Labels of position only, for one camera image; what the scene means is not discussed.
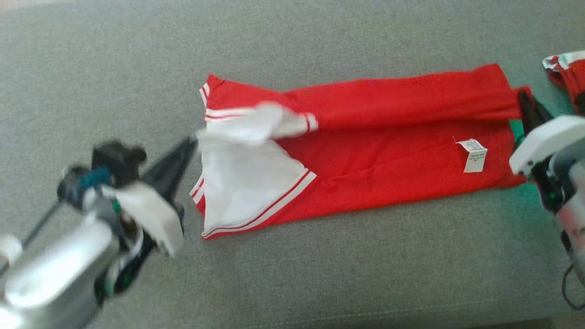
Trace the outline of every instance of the clothing tag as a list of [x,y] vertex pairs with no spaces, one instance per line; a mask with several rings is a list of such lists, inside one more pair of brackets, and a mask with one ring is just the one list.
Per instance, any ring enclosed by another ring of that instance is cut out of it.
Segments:
[[467,163],[465,164],[464,173],[480,173],[483,171],[483,163],[486,161],[487,149],[484,148],[475,139],[463,140],[457,142],[469,152]]

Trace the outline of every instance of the folded red cloth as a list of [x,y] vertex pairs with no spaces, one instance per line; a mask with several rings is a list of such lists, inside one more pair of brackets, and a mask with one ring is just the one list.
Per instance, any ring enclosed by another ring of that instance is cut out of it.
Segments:
[[549,56],[542,65],[550,80],[569,93],[575,113],[585,115],[585,50]]
[[[191,197],[205,217],[203,238],[522,184],[508,165],[519,90],[496,64],[287,92],[211,75],[200,89],[202,136],[223,144],[201,142]],[[273,105],[258,105],[266,101]],[[481,172],[464,173],[469,154],[456,142],[468,139],[488,150]]]

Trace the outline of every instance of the gray cushion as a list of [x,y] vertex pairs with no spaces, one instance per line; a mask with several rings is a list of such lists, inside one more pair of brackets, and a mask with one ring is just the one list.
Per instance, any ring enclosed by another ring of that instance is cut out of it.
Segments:
[[[558,115],[541,60],[585,47],[583,0],[79,1],[2,13],[0,227],[23,237],[65,165],[108,138],[150,159],[203,126],[209,73],[277,90],[498,62]],[[532,186],[299,221],[154,255],[102,328],[470,326],[566,307],[569,263]],[[64,210],[32,246],[72,229]]]

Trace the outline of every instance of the gray fabric surface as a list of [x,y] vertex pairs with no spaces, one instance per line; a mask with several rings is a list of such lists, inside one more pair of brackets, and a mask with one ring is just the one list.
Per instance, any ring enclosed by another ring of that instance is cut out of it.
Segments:
[[[555,114],[541,68],[585,47],[583,0],[79,1],[2,13],[0,227],[23,237],[62,168],[116,137],[151,159],[202,127],[207,74],[277,90],[498,62]],[[471,326],[566,309],[568,264],[531,186],[305,220],[154,255],[103,328]],[[63,210],[32,252],[71,229]]]

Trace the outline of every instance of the black cable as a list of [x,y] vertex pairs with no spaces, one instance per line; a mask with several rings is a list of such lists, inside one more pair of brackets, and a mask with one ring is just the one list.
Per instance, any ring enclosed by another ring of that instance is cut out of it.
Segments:
[[[40,221],[36,224],[35,228],[29,233],[29,235],[22,242],[22,249],[23,250],[25,250],[26,247],[29,246],[31,241],[33,241],[35,239],[35,237],[37,236],[37,234],[39,234],[39,232],[43,228],[43,226],[45,224],[47,224],[49,219],[55,214],[55,212],[59,209],[60,206],[61,206],[61,201],[57,200],[57,201],[55,201],[55,203],[53,203],[53,205],[49,208],[49,210],[47,210],[47,212],[43,215],[43,217],[40,219]],[[0,269],[0,277],[2,275],[4,275],[4,273],[8,270],[8,268],[9,268],[8,263],[4,264],[2,269]]]
[[580,310],[585,309],[585,304],[582,304],[582,305],[577,306],[577,305],[573,304],[573,302],[571,302],[569,300],[569,298],[567,297],[567,276],[569,275],[569,273],[571,273],[572,270],[573,270],[573,264],[569,265],[569,267],[565,271],[565,275],[563,275],[563,284],[562,284],[562,287],[561,287],[561,291],[563,293],[563,298],[565,299],[565,301],[567,302],[567,304],[573,310],[580,311]]

